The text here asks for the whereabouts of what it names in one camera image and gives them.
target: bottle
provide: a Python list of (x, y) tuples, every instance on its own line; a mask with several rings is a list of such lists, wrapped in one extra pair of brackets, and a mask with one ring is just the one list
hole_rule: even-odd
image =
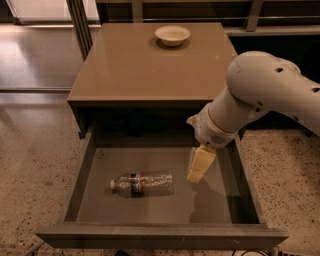
[(125, 173), (110, 188), (125, 198), (168, 196), (174, 192), (171, 171)]

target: white bowl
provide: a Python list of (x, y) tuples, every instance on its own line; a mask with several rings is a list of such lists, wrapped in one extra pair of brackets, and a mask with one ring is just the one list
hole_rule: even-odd
[(156, 37), (169, 47), (176, 47), (190, 36), (190, 31), (181, 26), (164, 26), (155, 32)]

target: white robotic arm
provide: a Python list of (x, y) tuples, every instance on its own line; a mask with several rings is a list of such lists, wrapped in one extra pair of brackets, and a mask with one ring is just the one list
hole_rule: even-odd
[(320, 84), (302, 76), (292, 62), (252, 51), (231, 62), (227, 88), (187, 122), (201, 144), (221, 148), (271, 110), (320, 135)]

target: open drawer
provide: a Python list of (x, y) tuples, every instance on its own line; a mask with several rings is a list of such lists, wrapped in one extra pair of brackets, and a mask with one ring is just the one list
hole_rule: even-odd
[[(286, 239), (265, 223), (238, 138), (217, 150), (199, 184), (186, 181), (198, 146), (188, 114), (96, 112), (60, 219), (36, 234), (58, 248), (267, 250)], [(123, 173), (160, 170), (173, 172), (173, 195), (128, 199), (109, 188)]]

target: floor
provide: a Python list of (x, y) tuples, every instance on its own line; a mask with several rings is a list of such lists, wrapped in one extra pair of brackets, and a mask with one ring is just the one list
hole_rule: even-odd
[[(93, 29), (93, 38), (98, 29)], [(82, 65), (71, 28), (0, 25), (1, 87), (71, 87)], [(33, 234), (57, 220), (82, 141), (59, 94), (0, 94), (0, 255), (23, 255)], [(320, 255), (320, 139), (303, 130), (249, 130), (242, 140), (269, 227), (288, 229), (280, 250)], [(61, 250), (38, 255), (114, 255)], [(232, 251), (144, 251), (130, 255), (230, 255)]]

